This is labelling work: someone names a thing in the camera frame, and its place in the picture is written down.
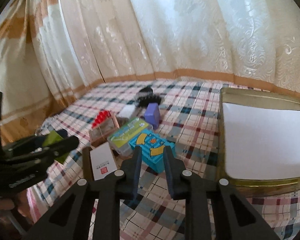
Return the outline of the person's left hand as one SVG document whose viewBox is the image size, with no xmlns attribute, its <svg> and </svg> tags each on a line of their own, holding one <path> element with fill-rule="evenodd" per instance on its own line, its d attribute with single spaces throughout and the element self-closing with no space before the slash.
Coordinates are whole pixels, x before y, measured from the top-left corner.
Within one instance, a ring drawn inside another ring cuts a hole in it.
<svg viewBox="0 0 300 240">
<path fill-rule="evenodd" d="M 0 198 L 0 210 L 12 210 L 17 208 L 24 217 L 31 217 L 30 206 L 27 200 L 27 190 L 19 192 L 14 199 Z"/>
</svg>

